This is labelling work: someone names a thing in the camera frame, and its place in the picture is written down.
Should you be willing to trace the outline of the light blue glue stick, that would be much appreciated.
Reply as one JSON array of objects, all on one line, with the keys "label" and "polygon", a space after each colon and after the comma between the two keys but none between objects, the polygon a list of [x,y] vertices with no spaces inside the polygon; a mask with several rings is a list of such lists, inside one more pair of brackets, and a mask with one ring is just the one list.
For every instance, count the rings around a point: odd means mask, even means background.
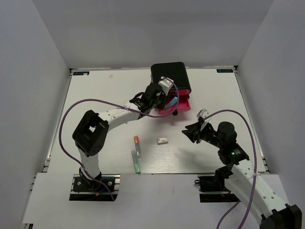
[{"label": "light blue glue stick", "polygon": [[177,102],[178,102],[178,97],[177,96],[171,98],[168,101],[168,103],[164,106],[164,109],[170,109],[171,107],[175,106]]}]

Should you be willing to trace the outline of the pink drawer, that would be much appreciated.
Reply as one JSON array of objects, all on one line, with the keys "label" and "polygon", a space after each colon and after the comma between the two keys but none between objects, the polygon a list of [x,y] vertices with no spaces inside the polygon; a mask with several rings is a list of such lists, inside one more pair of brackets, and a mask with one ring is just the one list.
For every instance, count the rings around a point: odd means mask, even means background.
[{"label": "pink drawer", "polygon": [[[175,89],[171,89],[169,91],[170,94],[175,94],[176,93],[176,90]],[[178,93],[180,96],[187,96],[191,93],[191,90],[190,89],[179,89],[178,90]]]},{"label": "pink drawer", "polygon": [[[165,102],[165,105],[168,103],[168,101],[175,97],[176,94],[171,94],[166,102]],[[189,95],[187,96],[179,96],[179,101],[176,103],[175,106],[171,107],[170,109],[158,109],[158,114],[159,115],[168,115],[168,114],[172,114],[174,116],[177,116],[179,113],[182,113],[182,112],[187,112],[191,109],[191,106],[190,106],[190,102],[189,102]]]}]

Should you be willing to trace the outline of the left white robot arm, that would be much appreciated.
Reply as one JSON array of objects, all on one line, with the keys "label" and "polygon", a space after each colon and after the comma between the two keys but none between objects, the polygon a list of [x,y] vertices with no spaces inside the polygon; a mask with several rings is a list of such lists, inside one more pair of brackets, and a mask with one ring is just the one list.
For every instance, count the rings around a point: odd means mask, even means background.
[{"label": "left white robot arm", "polygon": [[122,109],[101,113],[89,110],[84,114],[72,138],[81,155],[80,176],[89,190],[96,190],[101,184],[98,153],[104,146],[108,132],[129,121],[141,119],[154,108],[162,109],[172,86],[166,79],[150,83],[145,92],[136,94]]}]

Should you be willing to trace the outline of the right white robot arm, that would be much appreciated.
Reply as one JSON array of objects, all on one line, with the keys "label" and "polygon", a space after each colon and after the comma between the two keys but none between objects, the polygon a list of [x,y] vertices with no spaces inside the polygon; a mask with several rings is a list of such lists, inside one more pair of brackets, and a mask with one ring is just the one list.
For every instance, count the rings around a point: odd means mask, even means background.
[{"label": "right white robot arm", "polygon": [[182,131],[191,142],[205,141],[218,150],[223,167],[215,171],[214,184],[220,190],[231,191],[257,220],[261,229],[300,229],[302,212],[289,205],[262,176],[254,171],[248,154],[237,144],[234,125],[221,122],[214,130],[208,122],[199,121]]}]

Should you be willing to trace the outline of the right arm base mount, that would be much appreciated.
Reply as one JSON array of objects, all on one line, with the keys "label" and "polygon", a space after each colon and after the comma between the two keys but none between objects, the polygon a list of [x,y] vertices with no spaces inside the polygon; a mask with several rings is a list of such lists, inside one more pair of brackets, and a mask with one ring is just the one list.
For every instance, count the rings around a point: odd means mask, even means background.
[{"label": "right arm base mount", "polygon": [[227,189],[224,181],[233,175],[226,166],[215,171],[214,175],[198,176],[194,184],[199,188],[201,203],[233,203],[239,199]]}]

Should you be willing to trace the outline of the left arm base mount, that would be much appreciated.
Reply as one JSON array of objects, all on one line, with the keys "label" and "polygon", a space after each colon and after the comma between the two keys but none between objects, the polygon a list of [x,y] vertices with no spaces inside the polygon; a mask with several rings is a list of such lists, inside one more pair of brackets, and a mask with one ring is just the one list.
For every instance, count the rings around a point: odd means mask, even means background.
[{"label": "left arm base mount", "polygon": [[116,200],[120,187],[120,175],[102,175],[100,180],[111,191],[111,197],[108,189],[100,184],[93,182],[90,186],[80,175],[74,175],[71,185],[69,201],[94,201],[94,202],[112,202]]}]

